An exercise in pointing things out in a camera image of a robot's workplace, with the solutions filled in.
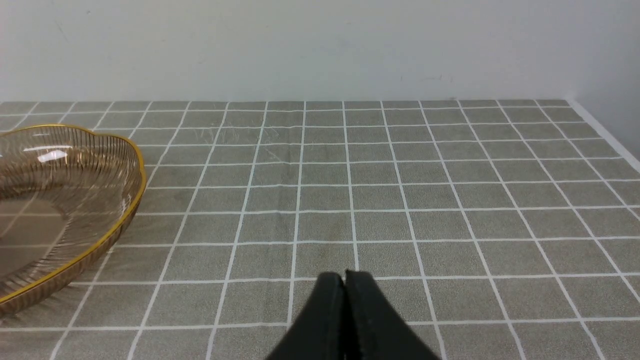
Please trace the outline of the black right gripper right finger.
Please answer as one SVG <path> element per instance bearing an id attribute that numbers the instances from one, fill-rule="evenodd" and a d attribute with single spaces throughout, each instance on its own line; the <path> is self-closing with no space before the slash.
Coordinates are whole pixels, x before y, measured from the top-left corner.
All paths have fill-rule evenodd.
<path id="1" fill-rule="evenodd" d="M 346 271 L 346 360 L 438 360 L 365 271 Z"/>

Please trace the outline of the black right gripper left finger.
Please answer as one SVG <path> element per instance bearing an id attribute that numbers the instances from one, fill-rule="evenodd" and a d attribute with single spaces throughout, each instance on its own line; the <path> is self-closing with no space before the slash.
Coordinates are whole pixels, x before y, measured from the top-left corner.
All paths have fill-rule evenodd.
<path id="1" fill-rule="evenodd" d="M 343 360 L 345 285 L 334 272 L 322 272 L 291 327 L 268 360 Z"/>

